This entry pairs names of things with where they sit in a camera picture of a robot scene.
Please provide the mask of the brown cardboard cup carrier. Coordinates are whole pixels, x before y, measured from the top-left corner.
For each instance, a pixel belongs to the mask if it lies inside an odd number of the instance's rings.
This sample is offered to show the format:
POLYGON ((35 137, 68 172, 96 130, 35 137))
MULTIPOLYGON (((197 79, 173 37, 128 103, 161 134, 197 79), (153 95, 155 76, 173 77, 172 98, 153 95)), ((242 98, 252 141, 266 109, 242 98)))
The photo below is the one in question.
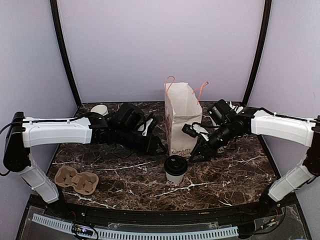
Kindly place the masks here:
POLYGON ((70 166, 62 166, 54 177, 56 185, 67 188, 73 187, 74 191, 81 195, 91 195, 97 188, 99 177, 91 172, 78 172, 70 166))

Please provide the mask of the bundle of white wrapped straws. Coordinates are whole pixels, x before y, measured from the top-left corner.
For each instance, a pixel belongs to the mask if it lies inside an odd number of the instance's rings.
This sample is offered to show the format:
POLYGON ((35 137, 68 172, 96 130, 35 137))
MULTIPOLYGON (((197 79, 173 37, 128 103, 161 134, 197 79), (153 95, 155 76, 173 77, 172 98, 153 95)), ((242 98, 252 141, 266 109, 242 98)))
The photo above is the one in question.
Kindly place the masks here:
POLYGON ((227 105, 228 105, 233 111, 235 111, 237 114, 240 113, 240 112, 244 109, 243 106, 240 106, 240 105, 238 105, 238 104, 234 104, 234 103, 231 102, 231 101, 227 101, 226 103, 227 103, 227 105))

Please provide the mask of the black cup lid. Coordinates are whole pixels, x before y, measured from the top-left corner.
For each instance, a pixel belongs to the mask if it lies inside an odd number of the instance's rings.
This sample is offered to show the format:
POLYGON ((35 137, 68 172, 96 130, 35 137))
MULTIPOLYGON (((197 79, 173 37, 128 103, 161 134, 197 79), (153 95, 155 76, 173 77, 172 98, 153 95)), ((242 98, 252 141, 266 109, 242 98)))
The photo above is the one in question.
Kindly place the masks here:
POLYGON ((180 176, 188 169, 187 160, 179 155, 171 155, 164 162, 164 170, 172 176, 180 176))

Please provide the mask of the single white paper cup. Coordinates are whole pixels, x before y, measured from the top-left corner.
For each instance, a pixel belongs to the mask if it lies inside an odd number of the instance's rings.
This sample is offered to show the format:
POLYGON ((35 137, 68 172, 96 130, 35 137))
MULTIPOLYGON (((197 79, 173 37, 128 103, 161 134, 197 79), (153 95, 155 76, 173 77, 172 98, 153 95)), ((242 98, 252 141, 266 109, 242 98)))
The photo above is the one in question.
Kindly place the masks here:
POLYGON ((182 182, 183 177, 185 175, 185 173, 182 173, 180 175, 172 175, 169 172, 165 172, 165 174, 166 174, 167 183, 175 186, 179 185, 182 182))

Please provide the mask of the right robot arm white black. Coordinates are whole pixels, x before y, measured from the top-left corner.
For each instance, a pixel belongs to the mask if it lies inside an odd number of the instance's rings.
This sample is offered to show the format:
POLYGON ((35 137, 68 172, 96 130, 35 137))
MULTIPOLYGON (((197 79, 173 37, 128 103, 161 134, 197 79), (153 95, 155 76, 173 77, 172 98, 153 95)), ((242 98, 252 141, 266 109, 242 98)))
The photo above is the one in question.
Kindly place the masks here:
POLYGON ((320 119, 300 118, 271 112, 264 107, 236 106, 223 99, 209 110, 214 121, 213 133, 207 126, 193 122, 182 131, 198 141, 191 152, 190 162, 207 162, 218 155, 218 149, 239 136, 253 134, 289 140, 308 148, 305 159, 285 176, 268 186, 255 205, 255 213, 266 217, 275 203, 320 175, 320 119))

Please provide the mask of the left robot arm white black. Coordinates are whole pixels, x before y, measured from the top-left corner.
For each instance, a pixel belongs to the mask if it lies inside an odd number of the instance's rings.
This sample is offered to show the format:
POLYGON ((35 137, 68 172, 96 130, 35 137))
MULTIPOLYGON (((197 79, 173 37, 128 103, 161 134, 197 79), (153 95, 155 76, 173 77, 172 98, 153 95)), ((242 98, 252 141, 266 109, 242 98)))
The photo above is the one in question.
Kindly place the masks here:
POLYGON ((16 112, 8 130, 3 165, 9 173, 18 173, 60 218, 67 218, 70 206, 61 199, 55 183, 37 166, 30 149, 51 144, 121 145, 136 154, 160 156, 166 154, 161 139, 153 134, 158 120, 153 114, 131 103, 122 104, 115 113, 102 115, 88 112, 74 118, 39 119, 16 112))

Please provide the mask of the left black frame post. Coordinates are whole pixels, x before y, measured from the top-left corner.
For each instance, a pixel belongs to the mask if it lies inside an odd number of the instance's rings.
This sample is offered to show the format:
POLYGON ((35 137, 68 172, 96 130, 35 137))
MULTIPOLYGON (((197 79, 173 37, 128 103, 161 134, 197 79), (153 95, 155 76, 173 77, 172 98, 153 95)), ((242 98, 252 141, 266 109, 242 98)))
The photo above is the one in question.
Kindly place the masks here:
POLYGON ((57 0, 50 0, 49 2, 50 2, 50 8, 51 8, 51 15, 52 15, 52 19, 53 19, 53 25, 54 25, 54 29, 55 29, 55 35, 56 35, 62 63, 64 66, 65 74, 66 74, 66 77, 68 80, 68 84, 69 84, 74 102, 75 102, 77 108, 79 108, 82 105, 82 101, 81 101, 80 94, 79 94, 77 86, 76 86, 76 81, 75 81, 73 73, 72 73, 72 68, 71 68, 69 56, 67 53, 67 48, 66 48, 66 44, 65 44, 65 40, 64 40, 63 29, 62 29, 59 9, 58 9, 58 1, 57 0))

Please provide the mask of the white cup holding straws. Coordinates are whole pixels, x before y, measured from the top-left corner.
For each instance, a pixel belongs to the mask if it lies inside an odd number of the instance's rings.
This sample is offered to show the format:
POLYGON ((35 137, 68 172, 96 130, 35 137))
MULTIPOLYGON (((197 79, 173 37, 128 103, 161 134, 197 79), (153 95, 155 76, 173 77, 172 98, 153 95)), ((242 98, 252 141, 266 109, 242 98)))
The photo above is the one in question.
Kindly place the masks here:
POLYGON ((226 149, 227 149, 227 148, 226 148, 225 146, 222 146, 222 147, 220 147, 220 148, 217 149, 217 153, 218 153, 218 154, 221 154, 221 153, 223 153, 226 149))

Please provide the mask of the white paper takeout bag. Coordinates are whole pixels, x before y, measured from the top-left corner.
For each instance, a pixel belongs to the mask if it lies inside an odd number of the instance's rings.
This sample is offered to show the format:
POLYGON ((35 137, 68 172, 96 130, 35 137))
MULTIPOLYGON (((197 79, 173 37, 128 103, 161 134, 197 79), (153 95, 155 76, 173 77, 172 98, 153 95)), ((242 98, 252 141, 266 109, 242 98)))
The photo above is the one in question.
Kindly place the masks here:
POLYGON ((187 82, 175 82, 170 75, 164 83, 164 123, 170 156, 190 157, 198 138, 183 132, 185 124, 201 123, 203 109, 200 104, 202 91, 209 84, 205 81, 192 89, 187 82))

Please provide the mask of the stack of white paper cups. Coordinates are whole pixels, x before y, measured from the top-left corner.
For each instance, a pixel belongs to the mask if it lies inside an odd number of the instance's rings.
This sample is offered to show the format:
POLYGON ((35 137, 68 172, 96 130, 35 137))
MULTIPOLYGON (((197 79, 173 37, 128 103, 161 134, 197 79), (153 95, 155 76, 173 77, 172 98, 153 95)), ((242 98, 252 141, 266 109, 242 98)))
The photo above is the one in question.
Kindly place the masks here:
POLYGON ((96 106, 94 106, 91 110, 90 110, 91 113, 97 113, 97 114, 100 114, 102 116, 106 116, 109 114, 109 111, 108 111, 108 107, 104 104, 98 104, 96 106))

